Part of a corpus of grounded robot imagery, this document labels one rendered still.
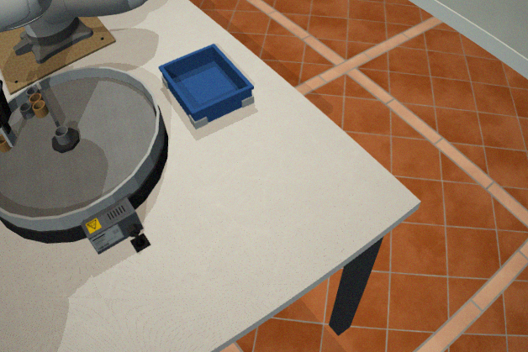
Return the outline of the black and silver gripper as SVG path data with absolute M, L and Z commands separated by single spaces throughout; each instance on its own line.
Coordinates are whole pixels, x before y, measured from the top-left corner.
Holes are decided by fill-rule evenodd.
M 3 81 L 0 80 L 0 131 L 8 142 L 9 146 L 13 147 L 17 137 L 8 124 L 10 116 L 11 110 L 3 92 Z

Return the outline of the blue crate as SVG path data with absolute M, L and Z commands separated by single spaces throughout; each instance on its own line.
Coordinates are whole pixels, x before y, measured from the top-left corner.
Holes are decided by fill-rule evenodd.
M 254 86 L 215 44 L 158 67 L 195 129 L 255 102 Z

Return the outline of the bronze bushing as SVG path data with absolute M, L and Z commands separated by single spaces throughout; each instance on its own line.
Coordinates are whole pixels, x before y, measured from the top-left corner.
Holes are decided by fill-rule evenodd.
M 32 109 L 34 110 L 34 113 L 35 113 L 37 118 L 43 118 L 49 113 L 49 110 L 48 110 L 45 102 L 42 101 L 42 100 L 40 100 L 38 102 L 35 102 L 33 107 L 32 107 Z
M 29 101 L 32 103 L 32 105 L 34 105 L 35 102 L 38 102 L 40 100 L 43 100 L 40 93 L 35 93 L 29 98 Z
M 10 151 L 11 149 L 12 149 L 12 147 L 9 146 L 8 142 L 6 141 L 6 139 L 1 134 L 0 135 L 0 151 L 4 153 L 4 152 Z

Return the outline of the grey metal ring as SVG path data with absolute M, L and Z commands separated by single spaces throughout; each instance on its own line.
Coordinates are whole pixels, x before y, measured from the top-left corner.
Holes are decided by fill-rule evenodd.
M 56 128 L 54 135 L 60 145 L 68 144 L 72 139 L 71 133 L 65 125 Z
M 36 90 L 37 89 L 37 90 Z M 28 98 L 30 98 L 33 94 L 35 93 L 40 93 L 39 92 L 39 89 L 37 86 L 33 86 L 33 87 L 30 87 L 29 89 L 27 89 L 26 91 L 26 95 Z
M 33 105 L 31 102 L 24 102 L 20 105 L 19 111 L 23 115 L 24 119 L 31 119 L 35 115 L 32 107 Z

